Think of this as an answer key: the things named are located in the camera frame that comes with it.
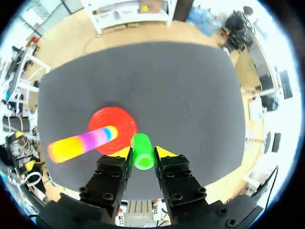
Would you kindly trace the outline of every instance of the yellow object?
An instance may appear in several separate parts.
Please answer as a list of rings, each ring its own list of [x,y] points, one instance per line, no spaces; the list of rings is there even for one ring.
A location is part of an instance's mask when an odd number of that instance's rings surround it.
[[[124,157],[127,159],[127,156],[128,156],[128,153],[129,153],[129,149],[130,149],[130,146],[129,147],[126,147],[124,149],[121,149],[120,151],[114,153],[114,154],[111,154],[109,156],[120,156],[120,157]]]
[[[159,158],[166,157],[166,156],[178,156],[176,154],[167,151],[166,149],[161,148],[160,146],[156,146]]]
[[[84,153],[84,144],[78,136],[69,137],[48,146],[48,152],[54,163],[62,163]]]
[[[170,151],[167,151],[166,149],[163,149],[161,148],[160,146],[156,146],[157,148],[157,151],[158,151],[158,154],[159,154],[159,158],[162,158],[162,157],[166,157],[166,156],[178,156],[176,154],[173,154],[172,152]],[[127,158],[128,156],[128,153],[129,153],[129,149],[130,149],[130,146],[129,147],[126,147],[114,154],[111,154],[109,156],[120,156],[120,157],[124,157],[124,158]]]
[[[22,132],[17,131],[17,132],[15,133],[15,138],[18,138],[18,137],[20,137],[20,136],[22,136],[22,135],[23,135]]]
[[[35,160],[29,161],[28,163],[25,164],[25,168],[27,169],[28,172],[30,172],[33,169],[34,164],[35,164]]]
[[[142,6],[142,11],[148,11],[148,6]]]

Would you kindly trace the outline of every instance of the wall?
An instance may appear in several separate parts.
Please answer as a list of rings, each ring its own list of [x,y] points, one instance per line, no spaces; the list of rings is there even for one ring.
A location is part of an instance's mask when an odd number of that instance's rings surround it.
[[[24,47],[26,44],[26,39],[31,36],[34,31],[27,27],[27,25],[20,19],[16,19],[12,26],[8,29],[1,47],[0,56],[3,60],[10,60],[12,57],[11,47],[14,45],[17,48]]]
[[[302,137],[301,93],[295,91],[293,93],[292,98],[282,101],[277,111],[268,112],[264,122],[266,129],[282,134],[280,148],[277,152],[279,171],[270,195],[270,202],[279,199],[278,192],[290,172],[295,160],[298,141]]]

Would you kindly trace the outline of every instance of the green block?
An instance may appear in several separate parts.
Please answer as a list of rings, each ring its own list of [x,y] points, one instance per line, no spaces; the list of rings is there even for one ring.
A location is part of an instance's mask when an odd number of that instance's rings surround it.
[[[146,134],[136,134],[131,140],[132,159],[140,170],[147,170],[154,166],[153,146]]]

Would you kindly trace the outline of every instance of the blue water jug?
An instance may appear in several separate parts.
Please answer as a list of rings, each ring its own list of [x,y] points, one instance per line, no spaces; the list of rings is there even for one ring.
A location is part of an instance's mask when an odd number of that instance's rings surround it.
[[[200,25],[208,18],[209,15],[211,15],[210,10],[211,9],[203,9],[200,5],[198,7],[192,7],[186,21],[193,25]]]
[[[210,17],[207,18],[205,22],[201,23],[200,30],[203,34],[208,37],[212,37],[212,35],[220,29],[221,22],[218,20],[218,17]]]

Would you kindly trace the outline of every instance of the desk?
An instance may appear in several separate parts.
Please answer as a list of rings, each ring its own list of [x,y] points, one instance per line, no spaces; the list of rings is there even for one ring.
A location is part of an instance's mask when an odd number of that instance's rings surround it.
[[[38,96],[44,152],[54,141],[86,132],[95,111],[115,105],[130,113],[154,146],[185,154],[203,186],[242,163],[242,96],[232,62],[220,49],[175,42],[107,49],[45,75]],[[55,183],[78,190],[100,157],[92,150],[55,164],[46,153],[45,162]],[[123,199],[161,197],[155,171],[133,168]]]
[[[274,94],[279,91],[281,81],[278,72],[275,70],[275,63],[268,54],[268,47],[263,38],[258,34],[252,34],[253,45],[249,48],[249,54],[256,68],[256,73],[262,82],[260,96]]]
[[[17,68],[16,72],[14,73],[12,81],[10,82],[10,87],[9,87],[10,95],[9,95],[7,102],[28,104],[30,91],[33,91],[33,92],[39,91],[39,88],[32,86],[29,80],[33,76],[35,76],[39,71],[41,71],[43,68],[46,70],[46,73],[50,72],[51,67],[46,65],[44,62],[42,62],[35,56],[33,56],[32,53],[33,53],[33,49],[31,47],[28,47],[25,50],[21,51],[20,63],[18,64],[18,68]],[[23,68],[24,68],[27,60],[32,60],[33,62],[37,63],[41,67],[30,78],[28,78],[27,80],[24,80],[21,77],[22,77],[22,73],[23,73]],[[16,94],[18,94],[18,88],[23,88],[23,89],[27,90],[24,100],[13,98]]]

